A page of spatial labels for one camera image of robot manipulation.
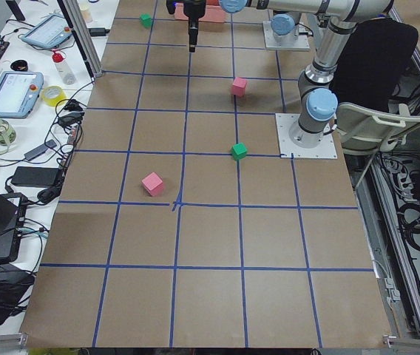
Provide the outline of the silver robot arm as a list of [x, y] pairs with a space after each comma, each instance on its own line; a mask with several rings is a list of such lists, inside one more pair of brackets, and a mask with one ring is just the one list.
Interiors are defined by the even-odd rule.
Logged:
[[276, 36], [286, 36], [297, 28], [296, 19], [288, 13], [278, 13], [270, 20], [270, 27]]
[[275, 10], [283, 13], [310, 13], [330, 17], [328, 28], [311, 64], [301, 73], [298, 80], [302, 112], [308, 114], [306, 103], [315, 89], [328, 88], [333, 80], [337, 62], [349, 36], [359, 22], [376, 17], [386, 10], [389, 1], [360, 0], [280, 0], [280, 1], [220, 1], [220, 7], [227, 13], [240, 12], [244, 7], [258, 10]]

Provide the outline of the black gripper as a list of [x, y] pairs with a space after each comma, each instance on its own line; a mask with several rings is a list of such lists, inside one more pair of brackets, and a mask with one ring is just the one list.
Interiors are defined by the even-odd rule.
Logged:
[[194, 52], [198, 39], [198, 20], [192, 18], [202, 18], [206, 14], [206, 0], [184, 0], [183, 12], [189, 18], [189, 52]]

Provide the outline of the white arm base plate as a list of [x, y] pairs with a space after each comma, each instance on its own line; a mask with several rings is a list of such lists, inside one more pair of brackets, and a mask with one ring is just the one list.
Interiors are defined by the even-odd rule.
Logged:
[[299, 114], [277, 113], [275, 121], [281, 158], [337, 159], [329, 124], [319, 133], [308, 133], [299, 126]]
[[267, 50], [309, 51], [308, 36], [301, 34], [298, 27], [287, 35], [277, 35], [271, 29], [270, 21], [264, 21], [262, 25]]

